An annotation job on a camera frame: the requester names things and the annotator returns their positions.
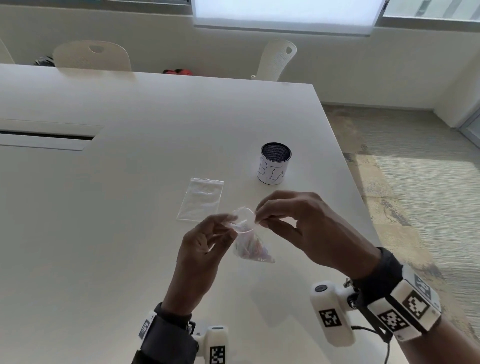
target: plastic bag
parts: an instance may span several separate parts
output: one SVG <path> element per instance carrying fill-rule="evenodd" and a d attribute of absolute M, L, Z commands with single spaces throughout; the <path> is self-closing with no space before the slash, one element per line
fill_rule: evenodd
<path fill-rule="evenodd" d="M 232 214 L 239 217 L 237 221 L 230 223 L 230 227 L 238 234 L 233 242 L 233 253 L 242 259 L 275 263 L 275 259 L 255 232 L 255 214 L 247 207 L 241 207 Z"/>
<path fill-rule="evenodd" d="M 203 221 L 218 211 L 223 181 L 192 178 L 180 207 L 177 220 Z"/>

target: cylindrical container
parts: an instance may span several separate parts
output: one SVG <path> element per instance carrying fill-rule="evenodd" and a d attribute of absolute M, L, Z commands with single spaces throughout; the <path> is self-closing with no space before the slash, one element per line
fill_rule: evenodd
<path fill-rule="evenodd" d="M 291 157 L 292 152 L 287 146 L 280 143 L 265 144 L 262 147 L 258 179 L 270 185 L 282 183 Z"/>

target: white chair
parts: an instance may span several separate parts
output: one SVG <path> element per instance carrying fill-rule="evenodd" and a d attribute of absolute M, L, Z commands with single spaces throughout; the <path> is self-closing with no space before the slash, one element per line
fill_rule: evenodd
<path fill-rule="evenodd" d="M 297 47 L 283 39 L 272 40 L 264 49 L 253 80 L 278 81 L 288 62 L 297 54 Z"/>
<path fill-rule="evenodd" d="M 132 71 L 130 57 L 125 49 L 115 43 L 96 40 L 64 43 L 53 51 L 53 61 L 59 68 Z"/>
<path fill-rule="evenodd" d="M 10 52 L 0 39 L 0 63 L 15 64 Z"/>

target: white wall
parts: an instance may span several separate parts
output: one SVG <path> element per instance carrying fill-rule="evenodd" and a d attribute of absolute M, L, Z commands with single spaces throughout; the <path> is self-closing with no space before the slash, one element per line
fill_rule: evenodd
<path fill-rule="evenodd" d="M 375 29 L 370 38 L 195 29 L 192 19 L 121 12 L 0 6 L 0 37 L 20 64 L 66 41 L 118 43 L 134 71 L 188 68 L 197 75 L 249 78 L 265 44 L 299 51 L 282 81 L 311 83 L 323 102 L 433 109 L 480 49 L 480 34 Z"/>
<path fill-rule="evenodd" d="M 480 53 L 440 97 L 435 114 L 452 128 L 460 127 L 480 107 Z"/>

